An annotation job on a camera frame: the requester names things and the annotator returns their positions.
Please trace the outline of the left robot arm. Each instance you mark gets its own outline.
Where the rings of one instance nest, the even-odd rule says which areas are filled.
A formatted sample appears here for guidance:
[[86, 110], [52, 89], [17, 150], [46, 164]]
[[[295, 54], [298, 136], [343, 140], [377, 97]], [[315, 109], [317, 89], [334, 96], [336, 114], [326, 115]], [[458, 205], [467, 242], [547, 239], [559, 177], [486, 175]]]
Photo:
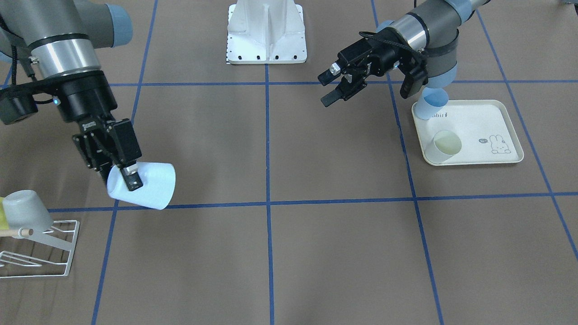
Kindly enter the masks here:
[[394, 69], [404, 75], [402, 98], [423, 87], [446, 87], [457, 73], [459, 27], [485, 4], [485, 0], [426, 0], [400, 19], [382, 24], [377, 32], [360, 32], [361, 39], [341, 50], [334, 64], [318, 76], [323, 86], [340, 80], [322, 97], [322, 104], [347, 101], [367, 86], [369, 76], [384, 76]]

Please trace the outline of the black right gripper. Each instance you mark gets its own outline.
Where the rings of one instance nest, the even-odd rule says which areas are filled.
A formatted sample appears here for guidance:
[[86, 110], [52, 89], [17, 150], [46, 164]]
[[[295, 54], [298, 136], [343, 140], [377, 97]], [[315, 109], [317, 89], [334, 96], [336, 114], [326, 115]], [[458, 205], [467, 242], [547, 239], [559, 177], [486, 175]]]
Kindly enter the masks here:
[[143, 186], [136, 161], [142, 156], [129, 119], [117, 120], [117, 109], [107, 78], [102, 71], [71, 74], [56, 78], [59, 110], [67, 123], [76, 123], [79, 133], [73, 142], [88, 168], [107, 172], [120, 169], [128, 191]]

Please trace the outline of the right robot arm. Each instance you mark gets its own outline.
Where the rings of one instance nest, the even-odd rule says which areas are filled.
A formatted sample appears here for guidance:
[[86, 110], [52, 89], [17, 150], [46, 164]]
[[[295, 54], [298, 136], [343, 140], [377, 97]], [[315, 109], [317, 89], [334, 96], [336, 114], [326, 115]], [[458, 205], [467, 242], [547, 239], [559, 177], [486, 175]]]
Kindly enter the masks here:
[[[119, 172], [129, 191], [143, 186], [142, 156], [132, 123], [117, 120], [117, 108], [96, 49], [132, 40], [123, 7], [89, 0], [3, 0], [1, 56], [12, 61], [12, 82], [1, 90], [1, 121], [18, 123], [54, 103], [62, 119], [76, 123], [72, 140], [89, 169], [107, 181]], [[50, 95], [40, 101], [37, 94]]]

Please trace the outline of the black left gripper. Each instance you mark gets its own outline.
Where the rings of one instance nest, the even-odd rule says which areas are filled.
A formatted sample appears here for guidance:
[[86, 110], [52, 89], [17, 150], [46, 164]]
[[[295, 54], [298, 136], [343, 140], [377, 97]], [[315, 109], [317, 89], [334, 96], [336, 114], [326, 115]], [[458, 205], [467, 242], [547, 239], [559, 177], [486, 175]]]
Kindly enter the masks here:
[[398, 68], [405, 76], [402, 98], [417, 94], [428, 82], [427, 58], [394, 32], [359, 32], [361, 39], [341, 50], [336, 63], [317, 77], [327, 86], [342, 76], [338, 86], [321, 98], [324, 107], [351, 99], [367, 86], [369, 76], [382, 77]]

